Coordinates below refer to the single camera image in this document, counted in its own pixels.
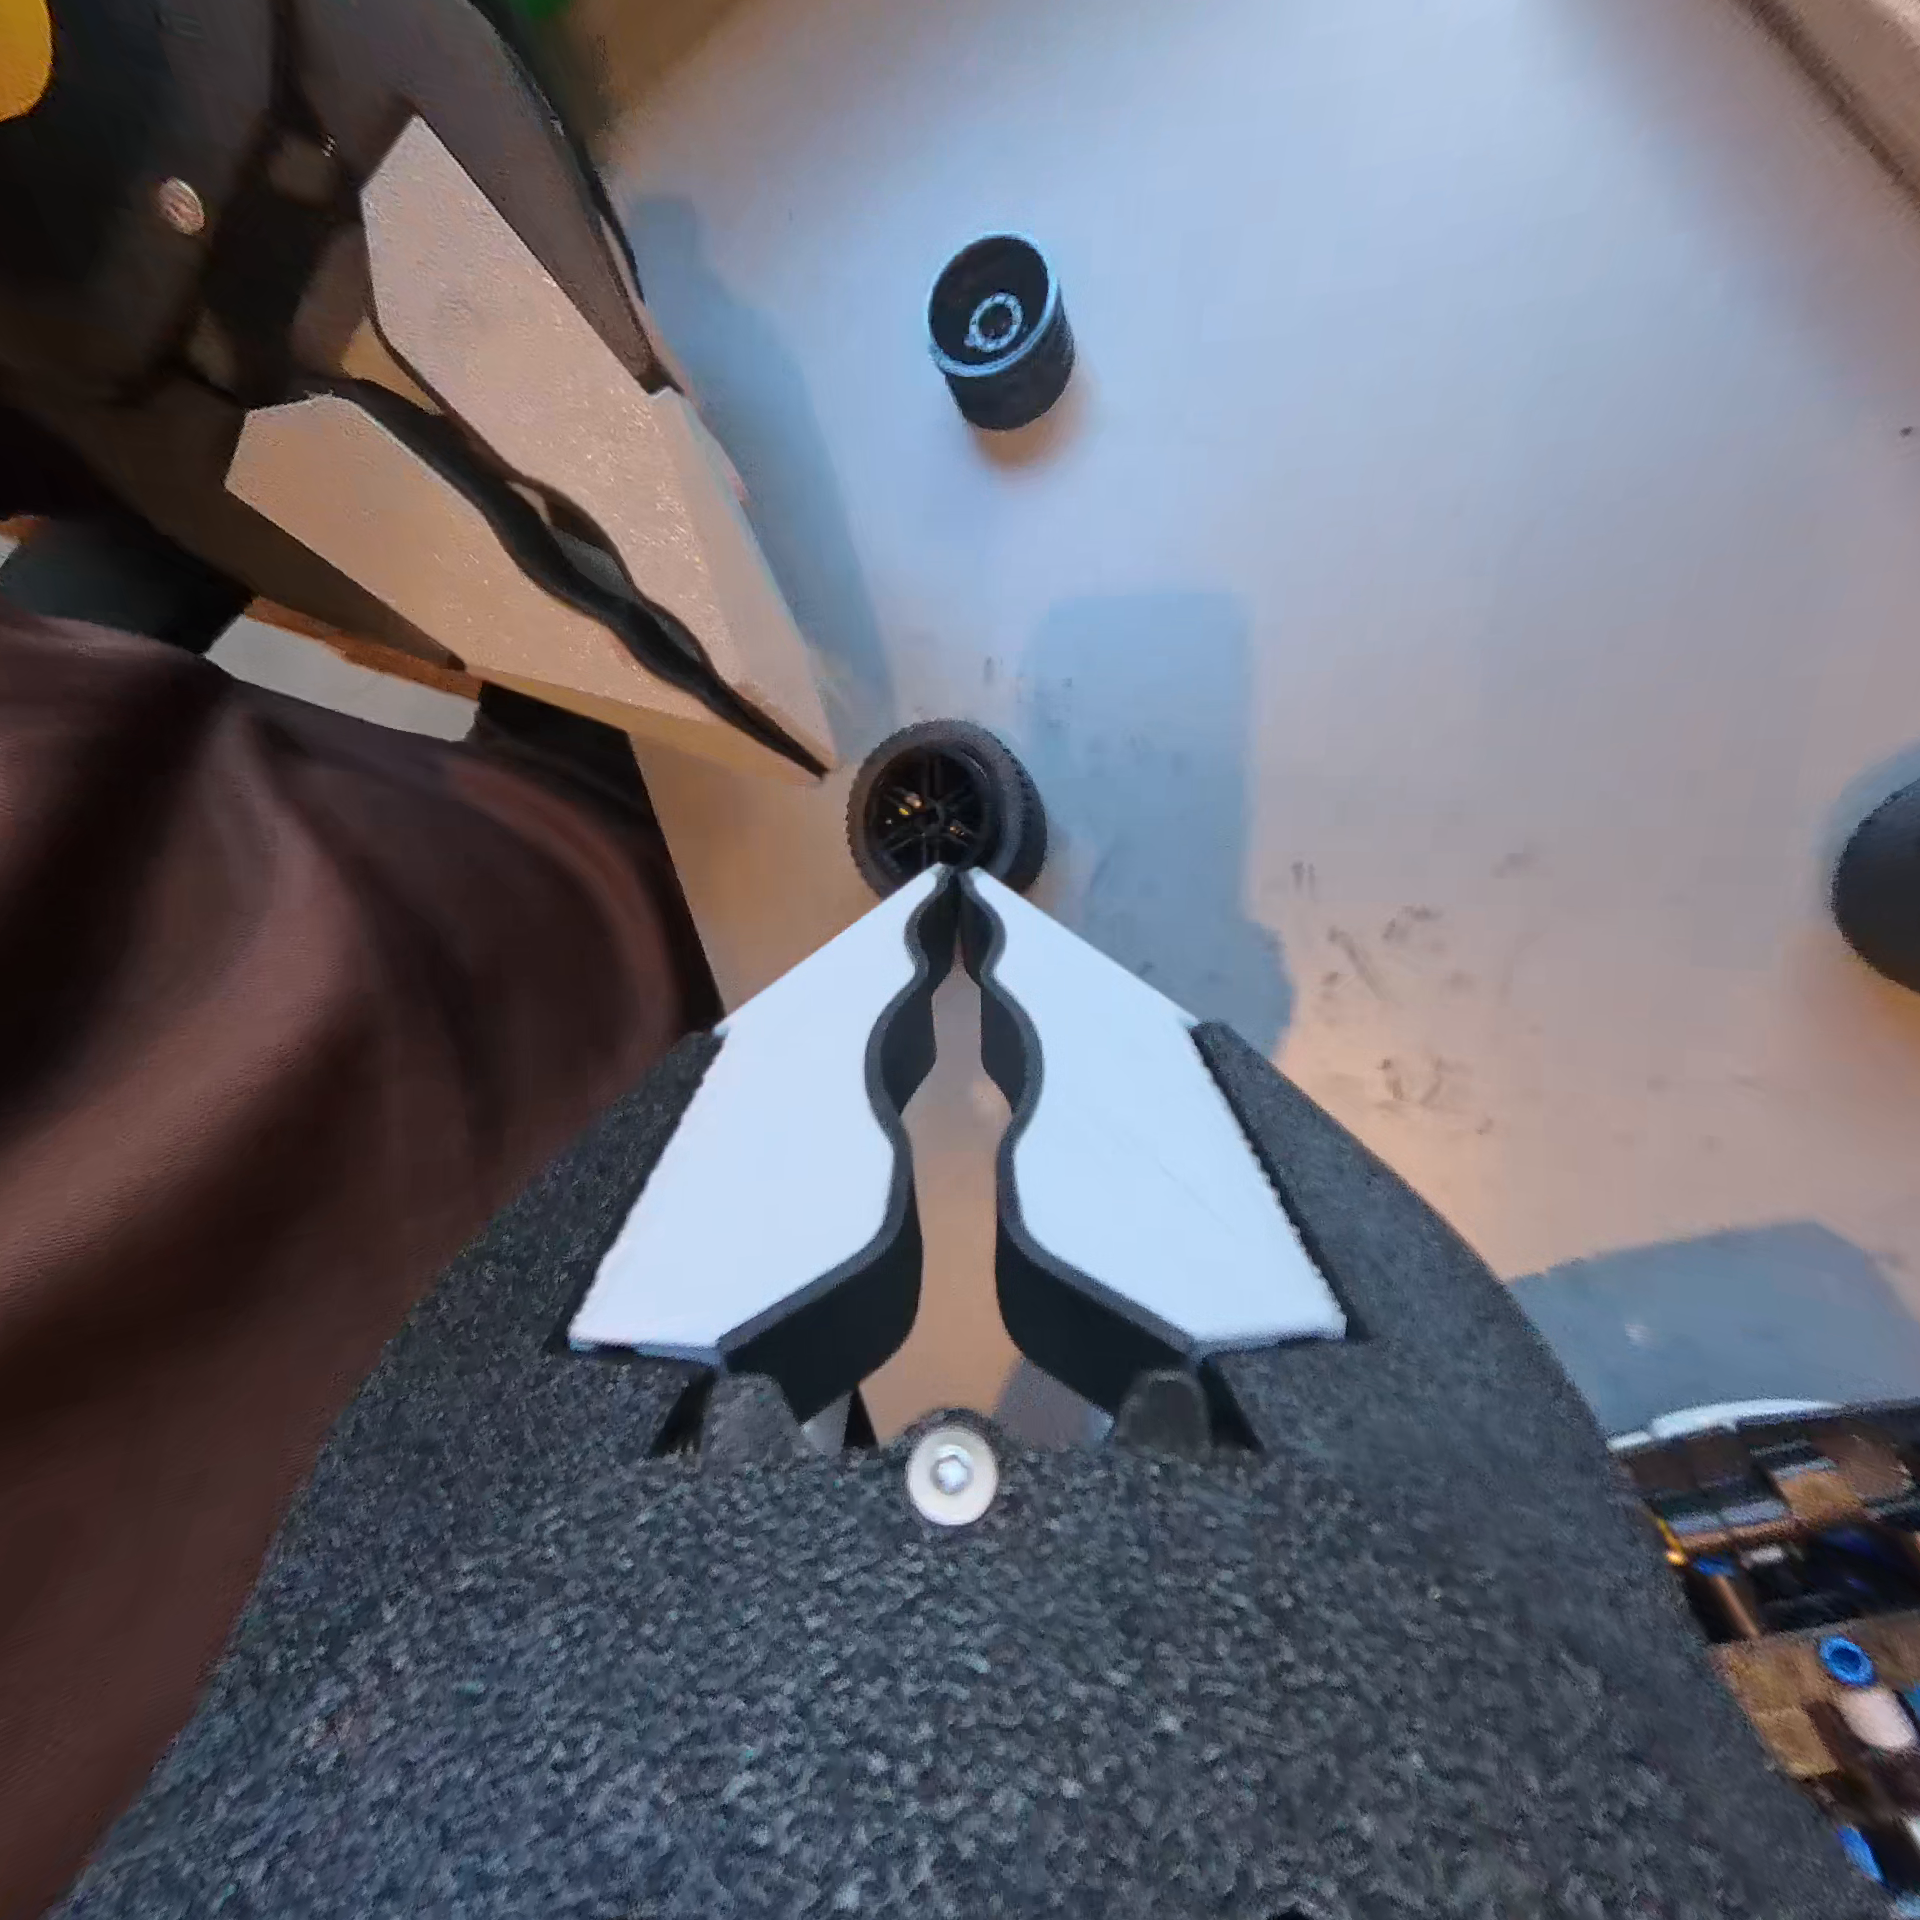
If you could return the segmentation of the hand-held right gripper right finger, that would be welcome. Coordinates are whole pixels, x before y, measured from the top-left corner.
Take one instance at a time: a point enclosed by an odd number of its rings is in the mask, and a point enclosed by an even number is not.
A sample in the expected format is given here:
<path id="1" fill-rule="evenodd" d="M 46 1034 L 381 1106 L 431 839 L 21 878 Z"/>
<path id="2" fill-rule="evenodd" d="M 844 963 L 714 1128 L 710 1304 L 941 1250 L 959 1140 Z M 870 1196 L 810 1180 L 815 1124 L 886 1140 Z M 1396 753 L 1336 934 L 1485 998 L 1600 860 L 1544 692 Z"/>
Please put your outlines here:
<path id="1" fill-rule="evenodd" d="M 1098 1413 L 1139 1376 L 1342 1340 L 1346 1306 L 1220 1092 L 1200 1021 L 987 871 L 954 878 L 997 1152 L 997 1300 Z"/>

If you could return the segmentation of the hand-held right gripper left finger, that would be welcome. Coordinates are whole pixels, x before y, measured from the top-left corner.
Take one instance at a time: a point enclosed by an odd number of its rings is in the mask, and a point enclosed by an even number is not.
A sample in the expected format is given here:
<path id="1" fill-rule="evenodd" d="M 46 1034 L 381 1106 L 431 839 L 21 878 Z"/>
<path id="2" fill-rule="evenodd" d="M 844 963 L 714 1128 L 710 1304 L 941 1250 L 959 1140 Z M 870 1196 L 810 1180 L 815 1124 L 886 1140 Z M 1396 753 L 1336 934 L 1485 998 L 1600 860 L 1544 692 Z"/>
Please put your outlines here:
<path id="1" fill-rule="evenodd" d="M 574 1351 L 766 1376 L 810 1423 L 904 1347 L 924 1262 L 904 1106 L 954 906 L 959 878 L 921 871 L 719 1027 Z"/>

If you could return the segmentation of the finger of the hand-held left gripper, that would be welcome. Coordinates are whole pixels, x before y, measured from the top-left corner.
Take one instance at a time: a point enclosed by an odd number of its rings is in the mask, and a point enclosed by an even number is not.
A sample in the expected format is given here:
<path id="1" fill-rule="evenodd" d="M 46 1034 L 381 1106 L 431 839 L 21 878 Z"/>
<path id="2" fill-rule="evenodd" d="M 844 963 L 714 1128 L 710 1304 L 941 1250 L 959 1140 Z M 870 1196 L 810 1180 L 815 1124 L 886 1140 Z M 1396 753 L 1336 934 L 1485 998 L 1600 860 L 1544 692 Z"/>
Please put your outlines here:
<path id="1" fill-rule="evenodd" d="M 689 398 L 637 385 L 421 117 L 362 212 L 373 316 L 414 382 L 516 483 L 574 509 L 726 693 L 835 768 L 810 638 Z"/>
<path id="2" fill-rule="evenodd" d="M 832 773 L 832 741 L 734 692 L 683 617 L 581 571 L 499 467 L 400 396 L 248 407 L 226 491 L 488 685 L 740 773 Z"/>

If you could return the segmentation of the black toy wheel with tire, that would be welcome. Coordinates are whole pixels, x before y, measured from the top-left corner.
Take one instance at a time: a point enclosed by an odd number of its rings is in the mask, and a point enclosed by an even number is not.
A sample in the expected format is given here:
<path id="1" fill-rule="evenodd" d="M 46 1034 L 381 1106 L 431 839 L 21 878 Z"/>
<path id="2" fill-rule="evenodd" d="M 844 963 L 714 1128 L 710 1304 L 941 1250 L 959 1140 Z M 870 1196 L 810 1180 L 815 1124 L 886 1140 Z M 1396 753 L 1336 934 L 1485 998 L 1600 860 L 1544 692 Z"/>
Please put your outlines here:
<path id="1" fill-rule="evenodd" d="M 978 870 L 1031 895 L 1048 865 L 1048 813 L 999 733 L 937 715 L 882 738 L 859 763 L 846 851 L 877 901 L 929 870 Z"/>

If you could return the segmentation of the glossy black toy wheel rim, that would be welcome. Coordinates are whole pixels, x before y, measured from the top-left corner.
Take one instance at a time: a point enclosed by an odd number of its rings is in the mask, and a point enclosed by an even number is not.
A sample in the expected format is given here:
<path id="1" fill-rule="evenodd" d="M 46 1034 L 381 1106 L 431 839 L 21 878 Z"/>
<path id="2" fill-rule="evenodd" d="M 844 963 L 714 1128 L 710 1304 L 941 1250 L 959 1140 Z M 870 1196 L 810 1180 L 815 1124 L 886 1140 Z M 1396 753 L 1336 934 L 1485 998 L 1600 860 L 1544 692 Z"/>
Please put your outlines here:
<path id="1" fill-rule="evenodd" d="M 1056 270 L 1011 230 L 963 244 L 924 294 L 924 339 L 974 429 L 1027 429 L 1073 376 L 1073 326 Z"/>

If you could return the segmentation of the person's brown clothed body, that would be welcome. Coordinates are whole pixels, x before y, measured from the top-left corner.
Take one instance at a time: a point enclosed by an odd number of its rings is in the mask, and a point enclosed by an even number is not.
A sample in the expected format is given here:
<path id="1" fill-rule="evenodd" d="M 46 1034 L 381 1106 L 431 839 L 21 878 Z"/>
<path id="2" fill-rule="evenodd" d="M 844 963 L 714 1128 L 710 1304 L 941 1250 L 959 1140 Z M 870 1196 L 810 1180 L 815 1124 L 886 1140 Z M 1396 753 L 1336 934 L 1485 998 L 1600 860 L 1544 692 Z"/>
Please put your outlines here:
<path id="1" fill-rule="evenodd" d="M 0 1905 L 177 1738 L 414 1304 L 714 1007 L 620 728 L 3 610 Z"/>

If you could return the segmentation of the toy brick car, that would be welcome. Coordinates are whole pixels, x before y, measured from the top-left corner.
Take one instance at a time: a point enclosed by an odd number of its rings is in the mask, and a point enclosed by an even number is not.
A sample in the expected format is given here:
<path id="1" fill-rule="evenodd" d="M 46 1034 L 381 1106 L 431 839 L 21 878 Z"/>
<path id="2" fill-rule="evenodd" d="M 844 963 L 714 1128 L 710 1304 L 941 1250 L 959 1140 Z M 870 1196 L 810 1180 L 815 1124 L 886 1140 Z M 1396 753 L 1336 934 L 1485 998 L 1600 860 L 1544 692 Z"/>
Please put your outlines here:
<path id="1" fill-rule="evenodd" d="M 1769 1757 L 1920 1913 L 1920 1409 L 1701 1402 L 1612 1439 Z"/>

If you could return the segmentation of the loose black rubber toy tire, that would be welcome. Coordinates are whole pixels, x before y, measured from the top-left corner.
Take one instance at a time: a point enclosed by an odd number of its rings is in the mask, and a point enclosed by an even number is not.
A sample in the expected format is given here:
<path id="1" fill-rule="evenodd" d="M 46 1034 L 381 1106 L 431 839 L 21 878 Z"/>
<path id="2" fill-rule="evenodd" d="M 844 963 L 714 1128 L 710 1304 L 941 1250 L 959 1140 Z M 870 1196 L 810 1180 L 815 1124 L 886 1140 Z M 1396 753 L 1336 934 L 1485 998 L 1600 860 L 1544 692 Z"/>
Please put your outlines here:
<path id="1" fill-rule="evenodd" d="M 1848 839 L 1833 870 L 1842 942 L 1905 990 L 1920 990 L 1920 782 L 1888 790 Z"/>

